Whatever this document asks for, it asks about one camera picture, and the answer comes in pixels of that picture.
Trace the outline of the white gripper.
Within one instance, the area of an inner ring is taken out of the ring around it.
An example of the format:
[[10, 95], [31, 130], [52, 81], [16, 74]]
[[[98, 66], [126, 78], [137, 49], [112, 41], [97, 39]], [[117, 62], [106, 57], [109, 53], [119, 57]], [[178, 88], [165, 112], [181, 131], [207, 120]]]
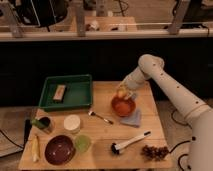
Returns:
[[125, 98], [121, 98], [121, 99], [124, 99], [124, 100], [128, 100], [128, 99], [135, 99], [137, 97], [137, 93], [130, 89], [127, 84], [125, 83], [125, 81], [121, 81], [118, 86], [116, 87], [116, 96], [117, 96], [117, 91], [119, 89], [125, 89], [126, 92], [127, 92], [127, 95]]

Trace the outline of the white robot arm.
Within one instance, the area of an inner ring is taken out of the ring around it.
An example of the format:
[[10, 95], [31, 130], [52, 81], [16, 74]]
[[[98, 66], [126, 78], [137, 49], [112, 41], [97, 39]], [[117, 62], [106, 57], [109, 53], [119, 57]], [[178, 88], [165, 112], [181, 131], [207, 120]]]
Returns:
[[152, 78], [192, 127], [189, 148], [189, 171], [213, 171], [213, 108], [168, 75], [164, 60], [150, 54], [142, 55], [137, 67], [118, 85], [129, 98], [142, 84]]

